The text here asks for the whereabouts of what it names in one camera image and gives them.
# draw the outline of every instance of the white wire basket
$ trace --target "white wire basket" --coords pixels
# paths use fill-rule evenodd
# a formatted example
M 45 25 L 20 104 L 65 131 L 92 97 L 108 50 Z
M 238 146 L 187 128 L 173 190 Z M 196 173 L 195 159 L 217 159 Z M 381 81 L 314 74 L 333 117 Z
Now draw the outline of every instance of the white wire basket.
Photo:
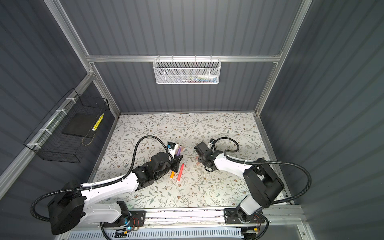
M 158 84 L 217 84 L 221 62 L 213 61 L 153 61 Z

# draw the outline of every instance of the black motor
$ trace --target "black motor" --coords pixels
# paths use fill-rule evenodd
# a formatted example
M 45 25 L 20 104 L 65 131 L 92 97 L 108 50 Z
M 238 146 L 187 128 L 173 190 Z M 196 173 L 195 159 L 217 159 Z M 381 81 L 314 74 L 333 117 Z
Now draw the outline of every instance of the black motor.
M 167 153 L 159 152 L 153 155 L 149 162 L 133 169 L 132 172 L 136 174 L 139 183 L 137 190 L 152 185 L 155 180 L 158 180 L 170 170 L 178 172 L 182 158 L 183 156 L 175 156 L 174 160 L 170 161 Z

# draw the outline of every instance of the floral tablecloth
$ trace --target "floral tablecloth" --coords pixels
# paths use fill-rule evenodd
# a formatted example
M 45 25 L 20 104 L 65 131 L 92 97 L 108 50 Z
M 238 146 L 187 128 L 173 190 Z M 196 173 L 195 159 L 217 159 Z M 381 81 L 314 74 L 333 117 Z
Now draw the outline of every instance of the floral tablecloth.
M 131 209 L 235 206 L 249 194 L 245 181 L 228 172 L 205 171 L 197 162 L 194 146 L 202 141 L 208 143 L 211 138 L 228 136 L 240 145 L 234 156 L 269 160 L 252 113 L 121 115 L 94 181 L 125 174 L 136 142 L 145 135 L 156 135 L 165 144 L 171 141 L 185 146 L 180 163 L 184 163 L 181 181 L 176 182 L 177 173 L 171 179 L 169 172 L 147 188 L 119 194 L 102 203 L 123 200 Z M 234 148 L 234 143 L 227 140 L 217 143 L 218 150 Z M 164 149 L 155 139 L 144 139 L 134 166 L 149 161 L 160 151 Z

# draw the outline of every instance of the gray corrugated wall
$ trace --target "gray corrugated wall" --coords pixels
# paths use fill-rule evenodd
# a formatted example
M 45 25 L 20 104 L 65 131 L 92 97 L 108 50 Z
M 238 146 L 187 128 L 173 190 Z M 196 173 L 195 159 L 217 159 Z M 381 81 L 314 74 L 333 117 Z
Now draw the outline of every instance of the gray corrugated wall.
M 86 71 L 43 1 L 0 1 L 0 173 Z
M 273 63 L 222 63 L 219 84 L 157 84 L 152 63 L 96 63 L 122 112 L 255 110 Z
M 300 0 L 62 1 L 90 55 L 275 55 Z M 96 63 L 121 112 L 254 110 L 273 63 L 220 83 L 159 85 L 149 63 Z
M 86 75 L 43 1 L 0 1 L 0 173 L 56 102 Z M 100 96 L 94 84 L 84 94 Z M 104 116 L 81 164 L 34 157 L 0 200 L 1 239 L 53 239 L 50 224 L 34 219 L 30 204 L 71 179 L 86 182 L 114 121 Z M 47 200 L 37 210 L 48 215 Z
M 300 0 L 62 1 L 91 55 L 278 54 Z
M 278 160 L 307 168 L 316 239 L 384 226 L 384 1 L 314 1 L 261 118 Z M 291 192 L 306 182 L 283 168 Z

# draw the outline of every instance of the mesh basket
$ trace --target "mesh basket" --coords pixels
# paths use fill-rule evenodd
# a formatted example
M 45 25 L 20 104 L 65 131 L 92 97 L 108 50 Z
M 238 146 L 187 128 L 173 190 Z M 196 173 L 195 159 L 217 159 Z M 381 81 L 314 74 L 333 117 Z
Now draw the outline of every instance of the mesh basket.
M 80 163 L 97 134 L 99 124 L 103 124 L 101 116 L 107 110 L 109 105 L 104 98 L 76 95 L 63 109 L 57 110 L 59 114 L 46 129 L 38 130 L 41 134 L 35 143 L 30 142 L 30 135 L 24 145 L 43 160 Z M 84 136 L 63 133 L 71 119 L 79 114 L 87 116 L 91 123 Z
M 159 84 L 217 84 L 221 62 L 166 62 L 155 59 L 153 70 Z

